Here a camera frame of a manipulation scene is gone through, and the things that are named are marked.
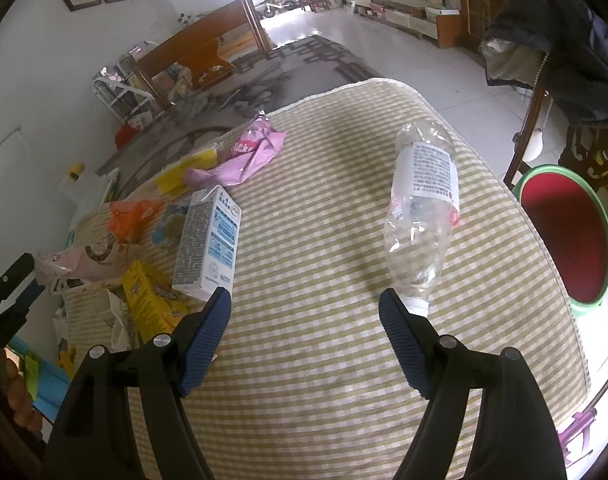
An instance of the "floor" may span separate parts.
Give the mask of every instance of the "floor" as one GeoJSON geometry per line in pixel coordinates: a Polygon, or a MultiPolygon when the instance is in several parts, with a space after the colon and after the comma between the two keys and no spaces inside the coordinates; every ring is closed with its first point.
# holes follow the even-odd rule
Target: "floor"
{"type": "MultiPolygon", "coordinates": [[[[489,87],[479,56],[464,48],[440,50],[429,40],[344,9],[318,13],[296,9],[261,24],[277,44],[310,34],[343,44],[385,77],[417,89],[482,155],[494,174],[503,176],[508,168],[512,137],[521,129],[528,100],[508,86],[489,87]]],[[[553,107],[544,129],[544,151],[535,165],[557,161],[566,127],[565,118],[553,107]]]]}
{"type": "MultiPolygon", "coordinates": [[[[417,89],[477,150],[490,170],[503,178],[514,152],[512,137],[521,129],[528,99],[508,86],[489,87],[479,56],[463,48],[440,50],[429,40],[418,40],[346,9],[316,14],[296,9],[261,23],[278,45],[320,34],[343,44],[385,77],[417,89]]],[[[543,115],[539,127],[543,127],[543,115]]],[[[531,166],[556,164],[566,128],[567,121],[553,105],[543,127],[543,152],[531,166]]],[[[601,307],[578,318],[577,324],[592,380],[591,400],[608,378],[608,291],[601,307]]],[[[590,427],[588,446],[592,452],[581,450],[581,438],[568,446],[570,458],[576,460],[567,469],[569,479],[581,478],[608,442],[608,391],[596,409],[598,417],[590,427]]]]}

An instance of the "yellow packaging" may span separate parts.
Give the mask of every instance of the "yellow packaging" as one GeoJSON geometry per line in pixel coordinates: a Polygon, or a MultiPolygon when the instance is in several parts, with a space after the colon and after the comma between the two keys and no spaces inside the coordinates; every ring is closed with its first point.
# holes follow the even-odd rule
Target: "yellow packaging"
{"type": "Polygon", "coordinates": [[[209,146],[197,153],[191,153],[171,164],[155,178],[155,183],[161,194],[179,196],[188,190],[183,182],[184,173],[188,168],[196,170],[212,170],[217,165],[217,147],[209,146]]]}
{"type": "Polygon", "coordinates": [[[157,334],[171,333],[188,313],[171,291],[171,280],[154,267],[135,260],[122,277],[130,313],[144,343],[157,334]]]}

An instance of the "plastic bag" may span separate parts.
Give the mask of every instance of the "plastic bag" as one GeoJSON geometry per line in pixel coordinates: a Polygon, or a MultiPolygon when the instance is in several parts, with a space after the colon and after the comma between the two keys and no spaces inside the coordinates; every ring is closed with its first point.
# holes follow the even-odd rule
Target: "plastic bag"
{"type": "Polygon", "coordinates": [[[171,204],[166,208],[164,216],[157,223],[150,239],[153,245],[166,248],[178,246],[180,244],[181,232],[191,201],[171,204]]]}
{"type": "Polygon", "coordinates": [[[119,243],[136,243],[140,240],[146,223],[163,205],[161,200],[121,200],[111,202],[111,216],[108,230],[115,235],[119,243]]]}
{"type": "Polygon", "coordinates": [[[139,251],[139,246],[104,243],[69,247],[54,254],[38,253],[34,257],[35,275],[41,285],[64,278],[76,278],[82,283],[120,278],[138,258],[139,251]]]}
{"type": "Polygon", "coordinates": [[[258,114],[229,150],[224,162],[212,170],[186,170],[184,182],[198,189],[241,184],[279,153],[285,137],[286,133],[274,130],[264,115],[258,114]]]}
{"type": "Polygon", "coordinates": [[[180,196],[188,191],[184,184],[183,176],[188,168],[198,168],[199,170],[212,170],[217,165],[217,145],[207,146],[197,152],[183,156],[177,162],[164,168],[155,177],[155,183],[160,194],[170,196],[180,196]]]}

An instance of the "clear plastic bottle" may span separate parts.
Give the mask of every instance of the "clear plastic bottle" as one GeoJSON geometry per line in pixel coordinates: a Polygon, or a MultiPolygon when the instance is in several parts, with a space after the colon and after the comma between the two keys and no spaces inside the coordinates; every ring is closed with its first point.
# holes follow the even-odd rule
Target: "clear plastic bottle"
{"type": "Polygon", "coordinates": [[[408,311],[426,316],[458,221],[455,146],[440,124],[417,121],[400,130],[395,151],[384,225],[386,263],[408,311]]]}

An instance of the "pink plastic bag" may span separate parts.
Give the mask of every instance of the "pink plastic bag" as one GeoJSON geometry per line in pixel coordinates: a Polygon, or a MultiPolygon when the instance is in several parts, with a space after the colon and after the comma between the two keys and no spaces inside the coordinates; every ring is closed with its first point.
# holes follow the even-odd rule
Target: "pink plastic bag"
{"type": "Polygon", "coordinates": [[[285,133],[273,129],[263,114],[258,114],[229,150],[224,162],[212,170],[189,168],[184,182],[200,189],[217,184],[241,184],[279,153],[285,137],[285,133]]]}

